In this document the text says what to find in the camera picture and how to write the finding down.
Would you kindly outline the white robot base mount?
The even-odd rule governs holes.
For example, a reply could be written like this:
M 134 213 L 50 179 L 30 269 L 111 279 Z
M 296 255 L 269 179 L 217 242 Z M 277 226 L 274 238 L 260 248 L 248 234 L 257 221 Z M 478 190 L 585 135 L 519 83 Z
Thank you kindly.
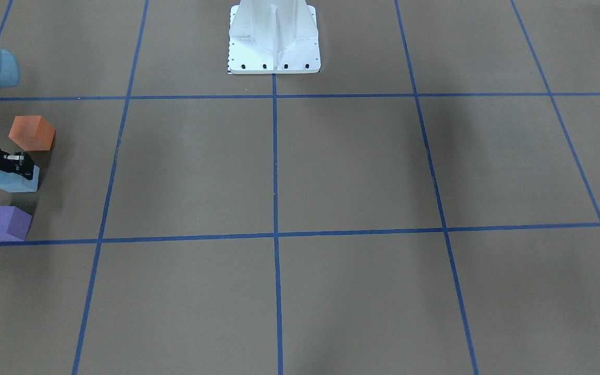
M 240 1 L 231 7 L 229 17 L 229 74 L 321 70 L 314 6 L 305 1 Z

